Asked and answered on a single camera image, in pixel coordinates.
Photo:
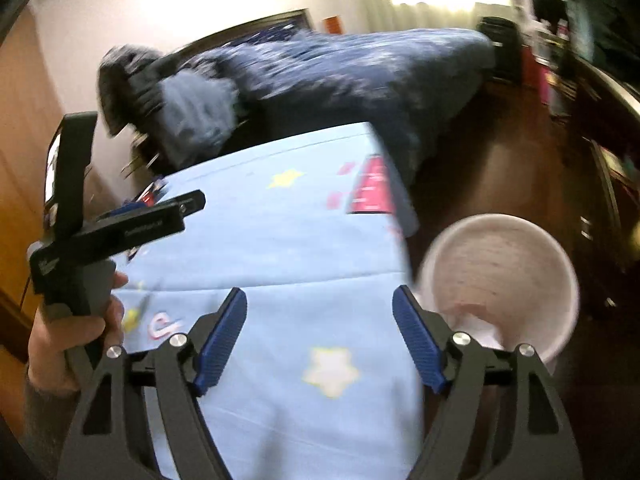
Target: pillow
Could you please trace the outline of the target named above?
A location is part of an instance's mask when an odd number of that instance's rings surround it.
[[[164,105],[151,115],[145,133],[160,143],[180,170],[218,156],[238,126],[236,84],[181,70],[160,85]]]

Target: red pattern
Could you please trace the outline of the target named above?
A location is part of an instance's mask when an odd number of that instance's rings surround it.
[[[338,170],[338,175],[348,175],[351,173],[351,170],[356,167],[355,162],[345,162],[340,170]]]
[[[342,193],[340,191],[332,192],[326,199],[326,208],[338,209],[340,207],[340,199],[342,198]]]
[[[365,163],[360,185],[351,200],[350,213],[390,213],[396,208],[391,199],[385,161],[380,155],[373,155]]]

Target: hand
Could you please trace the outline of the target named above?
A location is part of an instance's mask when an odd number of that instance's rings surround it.
[[[116,272],[113,288],[129,281],[126,274]],[[80,389],[75,375],[68,367],[65,350],[84,346],[104,334],[104,349],[122,343],[124,307],[111,296],[104,318],[71,316],[48,321],[42,306],[36,311],[29,338],[29,380],[43,392],[59,397],[69,396]]]

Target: white wall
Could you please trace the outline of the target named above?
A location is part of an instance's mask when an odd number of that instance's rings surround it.
[[[321,28],[323,18],[339,14],[336,0],[32,0],[31,7],[65,112],[98,109],[97,69],[114,45],[138,43],[167,52],[285,10],[308,7],[316,28]],[[94,169],[119,198],[138,191],[132,179],[120,176],[130,158],[129,143],[130,132],[109,139],[98,122]]]

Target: yellow star pattern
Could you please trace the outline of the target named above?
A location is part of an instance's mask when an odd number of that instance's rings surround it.
[[[351,364],[351,352],[347,348],[312,348],[311,368],[305,371],[303,381],[317,386],[331,399],[337,399],[360,377]]]
[[[140,323],[140,311],[136,308],[129,308],[124,313],[124,319],[122,320],[122,329],[124,332],[131,332],[137,328]]]
[[[284,173],[273,175],[267,189],[271,189],[272,187],[290,187],[299,176],[303,175],[304,173],[298,170],[287,170]]]

